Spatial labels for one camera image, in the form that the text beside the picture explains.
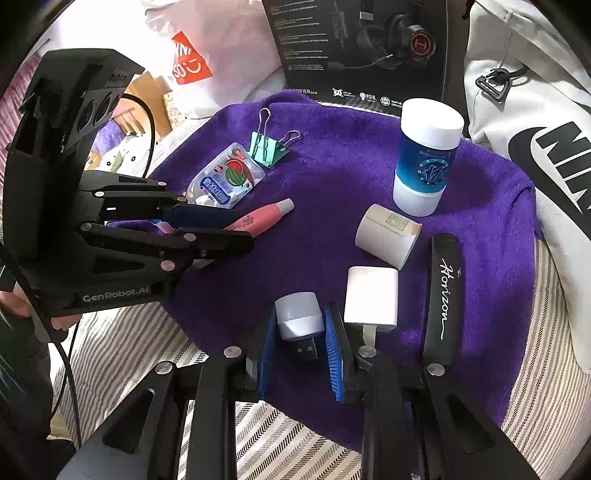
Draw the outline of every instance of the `headphone box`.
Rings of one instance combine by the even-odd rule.
[[[319,102],[401,115],[441,101],[446,0],[262,0],[289,88]]]

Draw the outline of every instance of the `person's arm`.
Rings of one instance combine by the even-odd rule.
[[[0,292],[0,408],[24,436],[45,439],[53,402],[49,349],[35,337],[30,308],[18,284],[13,293]],[[80,318],[51,322],[67,330]]]

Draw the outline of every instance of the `blue and white cup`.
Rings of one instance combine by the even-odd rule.
[[[444,103],[413,98],[402,104],[400,128],[394,203],[409,215],[431,215],[445,190],[464,119]]]

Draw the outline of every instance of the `binder clip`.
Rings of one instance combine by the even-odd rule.
[[[262,114],[267,113],[267,119],[263,124]],[[297,130],[289,130],[286,135],[279,141],[267,136],[267,125],[271,118],[271,111],[268,108],[262,108],[259,111],[259,125],[256,132],[251,136],[251,147],[248,154],[261,165],[267,168],[274,168],[277,162],[285,157],[290,149],[289,144],[301,138],[301,133]]]

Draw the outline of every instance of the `purple fleece cloth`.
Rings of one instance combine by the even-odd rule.
[[[97,150],[101,155],[104,155],[109,150],[118,147],[124,138],[125,133],[121,130],[121,127],[115,120],[111,119],[96,134],[92,148]]]
[[[249,255],[189,269],[165,303],[208,353],[237,344],[283,295],[313,291],[321,304],[343,304],[349,267],[387,266],[355,247],[355,233],[373,203],[399,211],[392,200],[401,135],[396,118],[325,107],[285,91],[221,110],[152,178],[181,193],[232,142],[248,149],[263,106],[272,113],[271,138],[297,129],[303,139],[235,208],[246,214],[289,197],[295,210],[261,235]],[[420,364],[430,239],[438,232],[457,235],[465,256],[466,310],[461,353],[450,370],[500,423],[530,325],[534,187],[514,163],[462,141],[435,214],[416,220],[423,230],[400,272],[398,327],[379,333],[376,346],[403,364]],[[335,401],[325,360],[297,362],[280,342],[265,399],[317,433],[360,449],[362,408]]]

